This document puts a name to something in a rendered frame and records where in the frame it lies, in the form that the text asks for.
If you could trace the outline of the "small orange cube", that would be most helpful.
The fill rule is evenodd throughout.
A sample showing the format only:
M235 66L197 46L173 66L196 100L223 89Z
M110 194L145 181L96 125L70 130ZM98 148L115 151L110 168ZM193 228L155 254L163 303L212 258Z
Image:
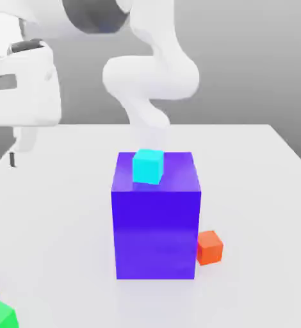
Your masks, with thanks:
M204 266L222 260L224 244L214 231L203 231L197 239L197 261Z

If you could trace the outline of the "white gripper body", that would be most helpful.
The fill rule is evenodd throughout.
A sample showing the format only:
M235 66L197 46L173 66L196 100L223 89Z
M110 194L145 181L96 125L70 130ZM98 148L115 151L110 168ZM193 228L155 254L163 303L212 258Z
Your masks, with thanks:
M55 126L60 119L52 49L45 42L11 44L0 57L0 127Z

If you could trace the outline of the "small cyan cube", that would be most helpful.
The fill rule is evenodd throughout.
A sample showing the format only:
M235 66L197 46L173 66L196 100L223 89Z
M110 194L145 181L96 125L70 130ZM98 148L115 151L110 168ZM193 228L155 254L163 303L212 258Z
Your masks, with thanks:
M164 173L164 152L139 149L133 156L133 182L158 185Z

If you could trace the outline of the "large purple box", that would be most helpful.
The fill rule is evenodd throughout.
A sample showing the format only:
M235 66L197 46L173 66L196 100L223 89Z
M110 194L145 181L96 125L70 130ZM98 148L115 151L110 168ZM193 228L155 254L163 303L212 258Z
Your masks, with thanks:
M167 152L158 185L133 182L121 152L111 188L117 279L195 277L201 188L193 156Z

